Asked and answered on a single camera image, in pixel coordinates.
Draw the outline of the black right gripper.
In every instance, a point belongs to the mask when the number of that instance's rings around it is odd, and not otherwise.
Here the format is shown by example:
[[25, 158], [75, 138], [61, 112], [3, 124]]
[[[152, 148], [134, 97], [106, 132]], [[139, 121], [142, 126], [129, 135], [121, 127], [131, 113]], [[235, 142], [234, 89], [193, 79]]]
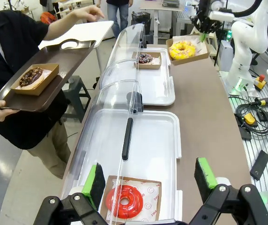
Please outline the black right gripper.
[[214, 33], [220, 28], [220, 21], [209, 18], [213, 2], [214, 0], [199, 0], [197, 14], [190, 17], [192, 24], [199, 31], [201, 42], [204, 42], [208, 34]]

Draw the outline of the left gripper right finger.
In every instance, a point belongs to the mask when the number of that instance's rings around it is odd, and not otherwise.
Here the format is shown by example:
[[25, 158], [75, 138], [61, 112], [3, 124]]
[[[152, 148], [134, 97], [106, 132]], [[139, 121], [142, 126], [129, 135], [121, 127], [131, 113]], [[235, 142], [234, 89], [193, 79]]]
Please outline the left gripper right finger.
[[218, 184], [206, 158], [195, 162], [196, 180], [203, 205], [189, 224], [214, 225], [221, 214], [231, 214], [238, 225], [268, 225], [268, 211], [256, 186]]

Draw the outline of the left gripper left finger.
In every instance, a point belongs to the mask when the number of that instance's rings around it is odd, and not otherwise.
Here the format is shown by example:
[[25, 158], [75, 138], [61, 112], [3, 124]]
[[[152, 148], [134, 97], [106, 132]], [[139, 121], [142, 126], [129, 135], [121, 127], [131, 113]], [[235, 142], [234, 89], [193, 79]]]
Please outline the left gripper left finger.
[[80, 192], [61, 200], [56, 196], [46, 197], [39, 209], [41, 225], [105, 225], [106, 221], [98, 212], [105, 189], [105, 178], [101, 165], [93, 165]]

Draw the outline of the person's left hand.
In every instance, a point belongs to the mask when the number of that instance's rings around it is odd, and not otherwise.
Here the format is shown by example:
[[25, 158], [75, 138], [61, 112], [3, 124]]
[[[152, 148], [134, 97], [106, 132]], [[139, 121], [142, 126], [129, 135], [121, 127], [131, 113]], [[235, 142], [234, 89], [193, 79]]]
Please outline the person's left hand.
[[75, 9], [72, 14], [77, 20], [85, 19], [89, 22], [97, 22], [100, 18], [104, 18], [102, 10], [96, 5]]

